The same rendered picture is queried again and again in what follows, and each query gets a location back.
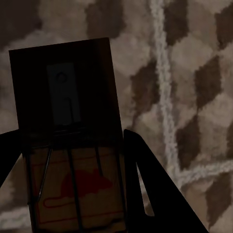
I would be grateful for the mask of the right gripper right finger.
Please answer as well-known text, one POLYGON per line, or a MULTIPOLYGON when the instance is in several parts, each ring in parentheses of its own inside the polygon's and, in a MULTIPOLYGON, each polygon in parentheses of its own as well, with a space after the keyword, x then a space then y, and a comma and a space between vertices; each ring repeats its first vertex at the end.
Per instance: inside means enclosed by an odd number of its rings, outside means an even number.
POLYGON ((208 233, 142 136, 123 137, 128 233, 208 233), (145 213, 137 165, 155 216, 145 213))

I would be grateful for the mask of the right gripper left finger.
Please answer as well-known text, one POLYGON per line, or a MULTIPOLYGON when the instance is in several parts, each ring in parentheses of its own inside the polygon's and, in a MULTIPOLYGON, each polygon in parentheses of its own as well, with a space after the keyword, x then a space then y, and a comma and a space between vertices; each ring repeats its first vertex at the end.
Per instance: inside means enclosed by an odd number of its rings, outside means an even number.
POLYGON ((20 130, 0 134, 0 187, 4 183, 22 152, 20 130))

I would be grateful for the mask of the mousetrap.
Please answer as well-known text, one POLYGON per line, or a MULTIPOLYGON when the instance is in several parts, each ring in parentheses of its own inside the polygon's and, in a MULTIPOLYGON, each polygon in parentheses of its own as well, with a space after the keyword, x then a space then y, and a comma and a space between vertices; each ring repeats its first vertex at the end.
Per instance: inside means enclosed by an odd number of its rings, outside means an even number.
POLYGON ((32 233, 128 233, 109 37, 9 57, 32 233))

